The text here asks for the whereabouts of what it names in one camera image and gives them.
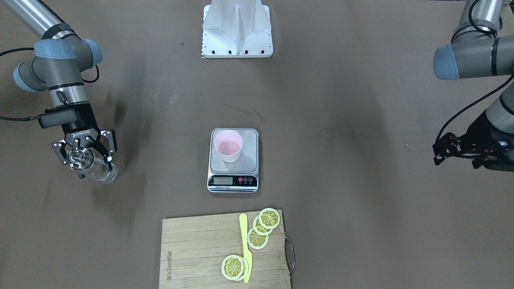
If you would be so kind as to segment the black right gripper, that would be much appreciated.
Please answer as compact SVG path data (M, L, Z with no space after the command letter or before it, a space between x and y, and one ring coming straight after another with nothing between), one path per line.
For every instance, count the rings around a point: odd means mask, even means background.
M94 149L108 162L112 161L112 156L118 150L115 130L99 130L89 103L47 109L40 115L38 122L41 128L62 127L65 140L53 143L53 150L62 165L72 166L71 157L75 148L73 141L77 138L81 144L87 143L87 148Z

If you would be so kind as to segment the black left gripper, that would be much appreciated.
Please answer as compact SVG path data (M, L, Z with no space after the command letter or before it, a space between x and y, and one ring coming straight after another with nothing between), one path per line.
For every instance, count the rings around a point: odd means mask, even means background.
M482 113L464 135L446 133L433 144L435 165L449 157L470 159L475 169L484 167L496 171L514 171L514 138L503 132Z

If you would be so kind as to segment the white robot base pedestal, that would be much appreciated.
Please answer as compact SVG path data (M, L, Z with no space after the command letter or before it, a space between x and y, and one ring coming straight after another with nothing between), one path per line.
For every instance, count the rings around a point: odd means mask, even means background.
M202 57L272 57L270 8L262 1L213 0L202 16Z

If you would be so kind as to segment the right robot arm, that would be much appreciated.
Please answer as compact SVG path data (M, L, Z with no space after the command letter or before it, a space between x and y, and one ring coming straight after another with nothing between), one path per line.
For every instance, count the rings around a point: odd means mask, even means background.
M112 155L117 151L113 130L100 130L85 91L83 71L96 68L103 54L97 43L81 39L41 0L2 0L39 38L33 45L34 59L15 68L15 83L28 92L48 91L53 108L26 117L37 120L41 128L60 126L62 141L54 143L59 161L68 163L65 146L96 151L106 170L112 170Z

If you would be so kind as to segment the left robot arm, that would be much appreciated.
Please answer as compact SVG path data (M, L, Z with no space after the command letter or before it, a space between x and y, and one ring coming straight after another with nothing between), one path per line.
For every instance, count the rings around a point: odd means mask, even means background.
M467 0L449 45L434 53L433 69L440 80L508 75L495 89L501 95L456 136L439 131L432 146L435 165L449 157L470 159L475 169L514 170L514 38L498 37L501 11L513 7L512 0Z

